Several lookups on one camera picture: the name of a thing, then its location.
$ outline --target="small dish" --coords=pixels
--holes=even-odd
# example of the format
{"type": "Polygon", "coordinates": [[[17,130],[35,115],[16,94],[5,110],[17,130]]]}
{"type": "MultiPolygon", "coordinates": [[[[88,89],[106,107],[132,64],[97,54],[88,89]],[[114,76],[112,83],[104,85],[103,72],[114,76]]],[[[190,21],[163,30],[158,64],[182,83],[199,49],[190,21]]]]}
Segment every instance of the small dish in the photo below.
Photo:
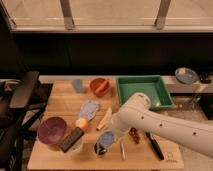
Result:
{"type": "Polygon", "coordinates": [[[175,76],[183,84],[193,84],[199,79],[195,71],[184,67],[176,69],[175,76]]]}

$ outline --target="orange bowl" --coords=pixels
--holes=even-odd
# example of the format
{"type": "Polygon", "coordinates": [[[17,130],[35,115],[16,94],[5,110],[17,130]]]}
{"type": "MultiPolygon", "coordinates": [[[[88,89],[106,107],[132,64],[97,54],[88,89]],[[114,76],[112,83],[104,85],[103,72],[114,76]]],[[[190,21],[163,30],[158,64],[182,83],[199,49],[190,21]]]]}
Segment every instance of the orange bowl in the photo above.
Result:
{"type": "Polygon", "coordinates": [[[105,80],[104,78],[96,78],[90,82],[90,89],[97,97],[103,97],[110,89],[110,83],[108,81],[102,91],[96,92],[97,88],[99,88],[105,80]]]}

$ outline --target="red bowl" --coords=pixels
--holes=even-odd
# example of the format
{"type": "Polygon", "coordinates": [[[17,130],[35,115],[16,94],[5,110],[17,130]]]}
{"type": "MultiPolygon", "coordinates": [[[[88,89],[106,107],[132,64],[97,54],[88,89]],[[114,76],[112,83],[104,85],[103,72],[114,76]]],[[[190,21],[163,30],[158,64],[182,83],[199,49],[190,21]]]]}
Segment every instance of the red bowl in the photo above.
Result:
{"type": "Polygon", "coordinates": [[[108,91],[109,91],[109,88],[110,88],[110,84],[109,82],[107,83],[106,87],[99,93],[96,93],[96,89],[105,81],[106,79],[104,78],[96,78],[94,80],[92,80],[90,82],[90,89],[91,91],[97,96],[97,97],[102,97],[104,96],[108,91]]]}
{"type": "Polygon", "coordinates": [[[38,128],[38,139],[47,145],[58,144],[64,137],[67,124],[60,117],[51,117],[41,123],[38,128]]]}

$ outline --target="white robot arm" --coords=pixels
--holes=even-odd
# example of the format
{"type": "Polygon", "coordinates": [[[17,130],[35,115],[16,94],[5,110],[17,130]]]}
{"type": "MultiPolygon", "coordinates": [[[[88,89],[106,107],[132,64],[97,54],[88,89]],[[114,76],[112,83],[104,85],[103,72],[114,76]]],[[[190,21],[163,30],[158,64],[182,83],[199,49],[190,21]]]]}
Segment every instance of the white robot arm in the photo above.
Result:
{"type": "Polygon", "coordinates": [[[119,138],[131,127],[142,129],[213,157],[213,126],[157,114],[150,104],[145,94],[135,93],[113,114],[110,131],[119,138]]]}

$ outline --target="green plastic bin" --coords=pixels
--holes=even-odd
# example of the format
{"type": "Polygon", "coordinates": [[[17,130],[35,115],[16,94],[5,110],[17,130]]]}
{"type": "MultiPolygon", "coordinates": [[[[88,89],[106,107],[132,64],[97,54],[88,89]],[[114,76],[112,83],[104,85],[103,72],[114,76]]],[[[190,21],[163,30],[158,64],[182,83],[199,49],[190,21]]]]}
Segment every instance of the green plastic bin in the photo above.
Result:
{"type": "Polygon", "coordinates": [[[116,79],[120,105],[136,92],[146,94],[151,100],[151,110],[172,108],[170,93],[160,75],[118,77],[116,79]]]}

